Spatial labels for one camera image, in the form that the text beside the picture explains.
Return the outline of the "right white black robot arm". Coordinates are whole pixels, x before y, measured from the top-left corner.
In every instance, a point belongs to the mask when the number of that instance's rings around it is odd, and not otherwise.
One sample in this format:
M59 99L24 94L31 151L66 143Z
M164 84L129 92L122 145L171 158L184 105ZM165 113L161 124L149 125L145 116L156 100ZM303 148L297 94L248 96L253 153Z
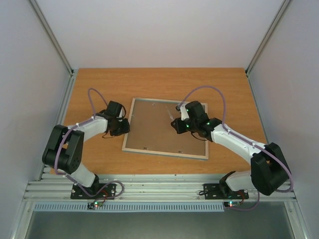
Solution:
M224 197L249 189L270 196L273 192L281 192L280 187L291 179L291 172L277 144L253 141L222 120L209 118L198 101L179 104L176 110L180 117L174 119L171 126L178 134L197 134L198 139L222 145L249 163L250 170L231 171L220 179L219 188Z

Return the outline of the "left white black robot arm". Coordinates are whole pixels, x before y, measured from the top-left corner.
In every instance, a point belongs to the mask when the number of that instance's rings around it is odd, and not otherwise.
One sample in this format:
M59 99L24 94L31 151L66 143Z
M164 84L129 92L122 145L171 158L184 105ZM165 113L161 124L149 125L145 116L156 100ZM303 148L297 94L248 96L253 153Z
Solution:
M102 133L110 136L128 133L130 125L126 112L122 104L110 101L105 110L94 113L86 121L54 126L42 155L43 164L76 183L88 198L96 198L102 187L99 177L82 163L84 142Z

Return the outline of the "turquoise picture frame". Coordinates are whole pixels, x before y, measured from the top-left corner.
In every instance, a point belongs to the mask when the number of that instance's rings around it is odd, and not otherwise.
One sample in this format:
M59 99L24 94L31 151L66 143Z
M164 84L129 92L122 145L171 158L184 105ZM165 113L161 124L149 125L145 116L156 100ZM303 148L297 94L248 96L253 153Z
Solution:
M133 98L128 117L130 132L125 134L122 151L150 155L208 160L207 141L194 138L190 132L177 134L170 125L168 107L174 119L180 117L180 101Z

